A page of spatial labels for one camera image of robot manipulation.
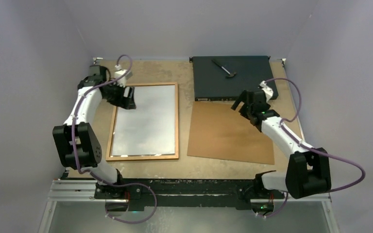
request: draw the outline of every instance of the wooden table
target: wooden table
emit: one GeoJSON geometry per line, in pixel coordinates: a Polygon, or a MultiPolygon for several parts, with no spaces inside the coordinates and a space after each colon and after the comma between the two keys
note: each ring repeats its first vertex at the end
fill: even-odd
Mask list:
{"type": "MultiPolygon", "coordinates": [[[[114,72],[115,61],[103,61],[103,66],[114,72]]],[[[271,62],[275,78],[285,78],[281,62],[271,62]]],[[[177,161],[134,161],[110,162],[126,178],[192,178],[192,179],[253,179],[255,174],[269,171],[286,171],[288,160],[274,145],[275,165],[199,158],[187,156],[188,136],[194,101],[192,64],[188,61],[134,61],[133,77],[128,83],[177,82],[179,91],[179,160],[177,161]]],[[[292,95],[286,81],[276,81],[279,97],[271,101],[271,108],[282,117],[292,118],[295,109],[292,95]]],[[[105,157],[109,137],[113,106],[102,100],[93,122],[93,129],[102,146],[105,157]]],[[[298,121],[288,123],[296,134],[301,135],[298,121]]],[[[72,170],[69,177],[87,177],[72,170]]]]}

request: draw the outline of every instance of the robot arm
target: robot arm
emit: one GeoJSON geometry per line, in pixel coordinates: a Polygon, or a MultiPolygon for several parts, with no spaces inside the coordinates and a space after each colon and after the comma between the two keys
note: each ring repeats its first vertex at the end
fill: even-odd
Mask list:
{"type": "Polygon", "coordinates": [[[286,173],[270,171],[257,174],[254,188],[258,191],[265,189],[286,191],[296,199],[329,191],[331,177],[328,157],[305,149],[305,147],[313,147],[291,131],[276,111],[270,110],[267,101],[272,96],[272,90],[265,82],[260,84],[260,88],[263,92],[243,91],[232,109],[235,110],[241,102],[244,102],[239,110],[241,115],[268,136],[289,162],[286,173]]]}
{"type": "MultiPolygon", "coordinates": [[[[116,66],[116,70],[115,78],[122,76],[126,72],[119,65],[116,66]]],[[[121,184],[122,176],[120,172],[102,159],[101,145],[92,130],[91,123],[102,99],[106,99],[110,104],[124,109],[136,108],[134,102],[135,88],[126,87],[126,80],[132,76],[131,72],[114,84],[93,89],[86,94],[76,114],[75,138],[72,139],[71,135],[71,131],[73,130],[71,128],[72,120],[78,102],[89,89],[107,81],[107,71],[107,68],[97,64],[97,61],[89,68],[89,76],[78,84],[78,98],[70,116],[63,125],[53,128],[52,135],[59,158],[64,167],[77,169],[71,146],[72,140],[75,140],[79,162],[82,167],[81,171],[89,171],[104,181],[121,184]]]]}

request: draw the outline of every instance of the brown cardboard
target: brown cardboard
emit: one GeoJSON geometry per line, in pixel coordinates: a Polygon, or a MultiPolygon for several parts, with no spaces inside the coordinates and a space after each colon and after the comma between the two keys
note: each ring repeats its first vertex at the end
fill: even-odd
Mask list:
{"type": "Polygon", "coordinates": [[[222,103],[194,102],[187,155],[274,164],[272,141],[222,103]]]}

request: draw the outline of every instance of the white board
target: white board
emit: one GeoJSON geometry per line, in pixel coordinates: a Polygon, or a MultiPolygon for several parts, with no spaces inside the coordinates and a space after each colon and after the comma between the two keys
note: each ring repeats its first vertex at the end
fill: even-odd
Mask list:
{"type": "Polygon", "coordinates": [[[111,156],[175,154],[175,85],[136,86],[135,110],[118,108],[111,156]]]}

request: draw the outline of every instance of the gray wall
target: gray wall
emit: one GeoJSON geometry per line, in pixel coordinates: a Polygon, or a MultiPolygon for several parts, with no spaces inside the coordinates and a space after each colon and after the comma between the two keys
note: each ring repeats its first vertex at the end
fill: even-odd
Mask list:
{"type": "MultiPolygon", "coordinates": [[[[320,0],[286,69],[303,95],[306,139],[367,171],[361,184],[332,194],[342,231],[373,232],[373,0],[320,0]]],[[[334,187],[360,175],[340,162],[331,169],[334,187]]]]}
{"type": "Polygon", "coordinates": [[[51,131],[91,57],[63,1],[0,0],[0,232],[36,232],[63,168],[51,131]]]}
{"type": "Polygon", "coordinates": [[[318,0],[66,0],[92,55],[284,58],[318,0]]]}

